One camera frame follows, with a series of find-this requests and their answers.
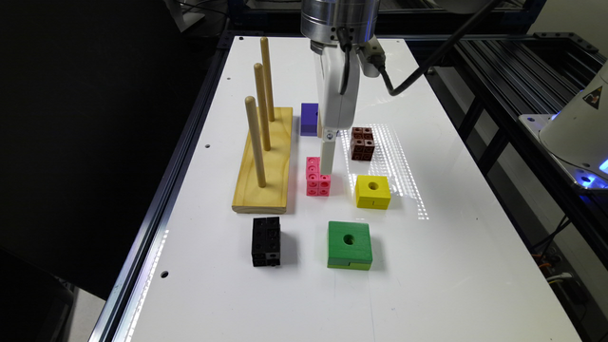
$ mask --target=green block with hole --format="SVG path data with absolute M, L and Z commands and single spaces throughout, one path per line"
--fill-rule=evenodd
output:
M 327 267 L 369 270 L 371 267 L 370 226 L 367 223 L 330 221 Z

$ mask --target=screw hole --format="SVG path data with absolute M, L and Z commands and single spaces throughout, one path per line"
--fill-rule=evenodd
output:
M 344 243 L 346 243 L 348 245 L 354 244 L 354 237 L 352 235 L 344 236 Z

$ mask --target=white table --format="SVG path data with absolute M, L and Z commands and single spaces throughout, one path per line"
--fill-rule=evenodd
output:
M 404 41 L 382 44 L 399 84 L 417 65 Z M 349 161 L 341 137 L 332 194 L 307 197 L 320 141 L 298 132 L 300 104 L 317 102 L 313 53 L 307 39 L 270 47 L 275 106 L 294 108 L 282 265 L 252 266 L 252 221 L 267 216 L 231 210 L 261 62 L 259 38 L 237 38 L 127 340 L 580 341 L 424 78 L 398 97 L 361 79 L 355 126 L 374 128 L 374 160 Z M 389 210 L 355 207 L 357 174 L 389 176 Z M 368 272 L 326 267 L 329 220 L 370 225 Z

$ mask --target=yellow block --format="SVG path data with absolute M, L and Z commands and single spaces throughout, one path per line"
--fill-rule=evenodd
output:
M 354 194 L 357 208 L 386 210 L 390 204 L 389 179 L 385 176 L 357 176 Z
M 293 108 L 275 108 L 275 120 L 269 123 L 271 148 L 270 151 L 262 149 L 266 174 L 266 186 L 263 188 L 257 186 L 254 151 L 251 136 L 247 134 L 232 210 L 241 214 L 284 214 L 287 210 L 293 118 Z

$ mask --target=yellow block with hole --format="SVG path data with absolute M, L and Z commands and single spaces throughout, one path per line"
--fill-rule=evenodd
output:
M 354 194 L 357 208 L 389 209 L 389 179 L 385 176 L 357 176 Z

